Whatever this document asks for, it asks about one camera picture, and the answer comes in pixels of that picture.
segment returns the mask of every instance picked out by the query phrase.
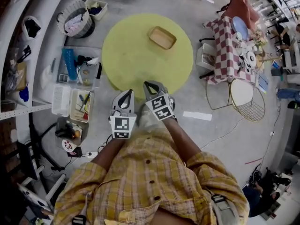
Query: jeans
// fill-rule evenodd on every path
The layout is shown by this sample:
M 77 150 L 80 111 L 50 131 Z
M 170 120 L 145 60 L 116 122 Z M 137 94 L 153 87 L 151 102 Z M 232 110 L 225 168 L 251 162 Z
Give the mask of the jeans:
M 293 98 L 296 102 L 300 102 L 300 90 L 296 89 L 279 89 L 277 92 L 277 97 L 282 99 Z
M 258 190 L 252 187 L 244 187 L 243 192 L 250 206 L 249 217 L 251 217 L 251 212 L 253 211 L 254 207 L 259 203 L 259 200 L 261 199 L 261 194 Z

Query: wooden tray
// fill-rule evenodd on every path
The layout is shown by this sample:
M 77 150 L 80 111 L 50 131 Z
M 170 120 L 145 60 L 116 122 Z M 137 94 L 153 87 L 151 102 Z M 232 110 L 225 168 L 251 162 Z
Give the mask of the wooden tray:
M 149 38 L 151 41 L 155 42 L 157 45 L 166 50 L 172 48 L 177 40 L 172 33 L 159 26 L 154 27 L 149 32 Z

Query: yellow round table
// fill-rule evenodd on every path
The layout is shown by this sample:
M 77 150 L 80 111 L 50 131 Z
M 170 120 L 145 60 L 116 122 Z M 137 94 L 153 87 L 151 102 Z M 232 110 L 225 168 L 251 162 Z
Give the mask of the yellow round table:
M 160 26 L 177 41 L 165 50 L 148 37 Z M 193 48 L 183 29 L 158 14 L 136 14 L 118 22 L 108 33 L 102 48 L 102 65 L 117 89 L 133 89 L 137 98 L 145 98 L 143 82 L 162 83 L 170 94 L 187 80 L 193 66 Z

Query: blue plate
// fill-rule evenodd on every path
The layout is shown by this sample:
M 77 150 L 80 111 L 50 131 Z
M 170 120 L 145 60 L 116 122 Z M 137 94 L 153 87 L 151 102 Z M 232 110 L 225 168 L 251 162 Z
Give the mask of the blue plate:
M 245 22 L 240 17 L 234 17 L 232 19 L 232 28 L 234 32 L 240 32 L 242 34 L 243 40 L 248 41 L 248 28 Z

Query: woven basket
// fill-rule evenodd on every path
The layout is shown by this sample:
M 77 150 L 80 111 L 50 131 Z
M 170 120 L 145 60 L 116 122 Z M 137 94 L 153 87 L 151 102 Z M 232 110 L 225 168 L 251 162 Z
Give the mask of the woven basket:
M 80 14 L 83 14 L 80 25 L 74 31 L 66 33 L 65 23 Z M 95 29 L 95 22 L 89 15 L 84 1 L 76 1 L 61 13 L 58 13 L 56 20 L 60 32 L 73 38 L 86 38 L 91 35 Z

